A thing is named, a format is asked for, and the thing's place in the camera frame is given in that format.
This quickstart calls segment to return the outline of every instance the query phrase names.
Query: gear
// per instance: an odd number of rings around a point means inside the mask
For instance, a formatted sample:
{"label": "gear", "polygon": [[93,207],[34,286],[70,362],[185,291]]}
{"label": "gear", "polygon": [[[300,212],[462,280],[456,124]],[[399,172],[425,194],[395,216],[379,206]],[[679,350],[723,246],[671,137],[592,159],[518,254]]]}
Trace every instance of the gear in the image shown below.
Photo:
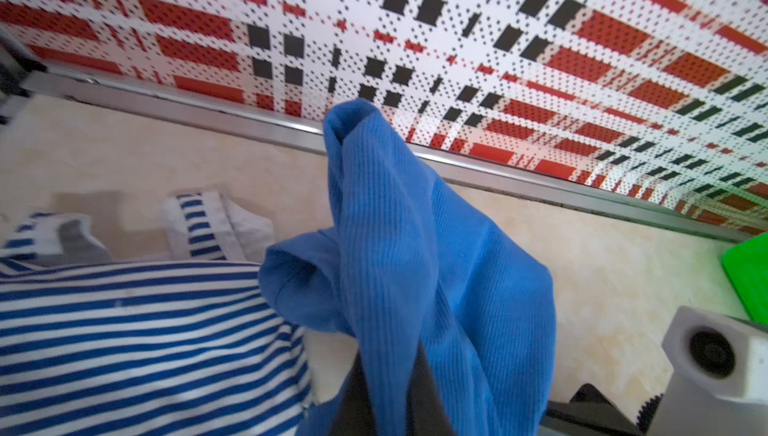
{"label": "gear", "polygon": [[650,422],[654,420],[654,414],[656,414],[656,410],[659,408],[659,404],[661,404],[661,399],[663,397],[664,393],[654,396],[645,402],[643,407],[638,411],[638,429],[642,431],[643,434],[648,432]]}

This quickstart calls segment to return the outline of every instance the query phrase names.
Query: checkered fabric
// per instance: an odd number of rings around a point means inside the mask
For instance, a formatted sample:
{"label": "checkered fabric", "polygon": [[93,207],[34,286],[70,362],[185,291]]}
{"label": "checkered fabric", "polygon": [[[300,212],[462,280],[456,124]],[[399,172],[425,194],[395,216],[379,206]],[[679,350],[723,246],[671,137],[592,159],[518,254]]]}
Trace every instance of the checkered fabric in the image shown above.
{"label": "checkered fabric", "polygon": [[768,0],[0,0],[43,58],[768,230]]}

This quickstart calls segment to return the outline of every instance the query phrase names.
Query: fabric fold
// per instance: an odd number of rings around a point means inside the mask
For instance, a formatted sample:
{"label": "fabric fold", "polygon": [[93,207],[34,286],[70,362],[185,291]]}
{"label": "fabric fold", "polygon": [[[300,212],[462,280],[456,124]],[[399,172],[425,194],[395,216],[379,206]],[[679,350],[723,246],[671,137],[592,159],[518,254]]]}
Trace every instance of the fabric fold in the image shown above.
{"label": "fabric fold", "polygon": [[[357,338],[379,434],[406,434],[419,341],[457,434],[533,434],[554,371],[548,270],[370,103],[334,107],[324,131],[335,226],[268,249],[264,297],[292,323]],[[316,410],[300,432],[330,420]]]}
{"label": "fabric fold", "polygon": [[37,267],[99,264],[112,260],[109,250],[91,234],[91,217],[78,213],[35,212],[8,235],[0,258],[27,261]]}

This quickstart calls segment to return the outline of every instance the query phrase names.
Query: aluminum frame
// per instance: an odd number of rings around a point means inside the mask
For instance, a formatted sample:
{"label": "aluminum frame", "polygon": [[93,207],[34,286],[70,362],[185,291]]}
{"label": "aluminum frame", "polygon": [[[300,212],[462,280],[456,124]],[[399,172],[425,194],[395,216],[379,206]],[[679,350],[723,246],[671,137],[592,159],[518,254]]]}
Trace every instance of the aluminum frame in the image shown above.
{"label": "aluminum frame", "polygon": [[[49,64],[22,83],[30,92],[209,131],[325,154],[322,124],[91,68]],[[750,235],[693,220],[656,203],[540,173],[409,143],[447,182],[667,230],[740,243]]]}

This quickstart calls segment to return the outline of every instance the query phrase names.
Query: blue sweater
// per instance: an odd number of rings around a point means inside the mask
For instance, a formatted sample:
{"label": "blue sweater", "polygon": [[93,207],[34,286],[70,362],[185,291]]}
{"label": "blue sweater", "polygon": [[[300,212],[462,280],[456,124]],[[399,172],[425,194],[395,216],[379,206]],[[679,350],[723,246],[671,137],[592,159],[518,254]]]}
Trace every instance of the blue sweater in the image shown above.
{"label": "blue sweater", "polygon": [[[379,434],[406,434],[418,341],[457,434],[534,434],[554,370],[549,271],[460,198],[363,100],[325,120],[335,226],[272,246],[288,321],[357,338]],[[310,412],[326,434],[341,396]]]}

